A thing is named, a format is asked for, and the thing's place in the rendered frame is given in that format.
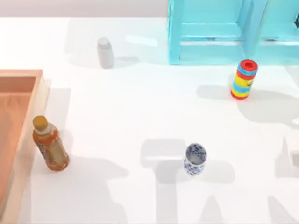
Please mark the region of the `blue and white patterned cup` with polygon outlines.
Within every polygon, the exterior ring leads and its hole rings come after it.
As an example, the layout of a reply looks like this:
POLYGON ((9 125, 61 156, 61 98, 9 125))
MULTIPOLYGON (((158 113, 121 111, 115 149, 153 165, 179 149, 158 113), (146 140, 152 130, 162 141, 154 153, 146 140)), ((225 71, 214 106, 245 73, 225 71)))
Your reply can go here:
POLYGON ((207 159, 206 149, 198 144, 190 144, 185 151, 184 169, 190 176, 199 175, 205 167, 207 159))

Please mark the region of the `pale grey bottle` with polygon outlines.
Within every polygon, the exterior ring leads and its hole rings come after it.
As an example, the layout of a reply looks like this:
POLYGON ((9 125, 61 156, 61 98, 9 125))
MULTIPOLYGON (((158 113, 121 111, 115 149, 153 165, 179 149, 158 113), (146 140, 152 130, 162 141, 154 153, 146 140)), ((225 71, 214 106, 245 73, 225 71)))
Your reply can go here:
POLYGON ((97 53, 99 64, 104 69, 110 69, 114 66, 114 54, 110 41, 101 37, 97 40, 97 53))

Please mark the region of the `light blue rack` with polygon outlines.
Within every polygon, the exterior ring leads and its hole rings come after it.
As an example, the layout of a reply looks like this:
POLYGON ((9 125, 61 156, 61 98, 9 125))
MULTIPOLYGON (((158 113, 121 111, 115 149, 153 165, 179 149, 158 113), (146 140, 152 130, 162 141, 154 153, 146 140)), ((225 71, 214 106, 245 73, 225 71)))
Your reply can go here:
POLYGON ((299 0, 168 0, 172 65, 299 65, 299 0))

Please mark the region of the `stack of coloured rings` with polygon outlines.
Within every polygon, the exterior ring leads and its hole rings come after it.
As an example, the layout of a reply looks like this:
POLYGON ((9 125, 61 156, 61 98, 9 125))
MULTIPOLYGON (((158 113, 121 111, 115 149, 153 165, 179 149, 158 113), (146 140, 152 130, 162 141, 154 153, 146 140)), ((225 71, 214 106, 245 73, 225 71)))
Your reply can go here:
POLYGON ((240 61, 231 87, 233 98, 244 100, 249 96, 257 70, 258 65, 254 60, 244 59, 240 61))

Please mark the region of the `orange bottle with yellow cap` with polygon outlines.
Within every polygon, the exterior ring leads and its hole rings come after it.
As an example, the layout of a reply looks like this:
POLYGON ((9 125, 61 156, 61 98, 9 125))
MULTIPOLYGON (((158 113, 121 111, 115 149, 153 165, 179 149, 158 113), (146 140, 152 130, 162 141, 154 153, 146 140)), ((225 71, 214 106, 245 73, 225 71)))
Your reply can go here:
POLYGON ((47 167, 52 171, 62 171, 69 164, 69 156, 61 141, 57 127, 45 116, 33 118, 32 138, 41 152, 47 167))

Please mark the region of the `shallow salmon-coloured box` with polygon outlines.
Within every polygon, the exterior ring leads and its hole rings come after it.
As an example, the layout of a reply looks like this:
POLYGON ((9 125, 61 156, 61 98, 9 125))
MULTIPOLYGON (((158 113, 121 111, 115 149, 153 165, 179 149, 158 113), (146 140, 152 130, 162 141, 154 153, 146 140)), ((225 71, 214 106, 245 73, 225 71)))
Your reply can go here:
POLYGON ((17 224, 36 152, 32 119, 48 93, 41 69, 0 69, 0 224, 17 224))

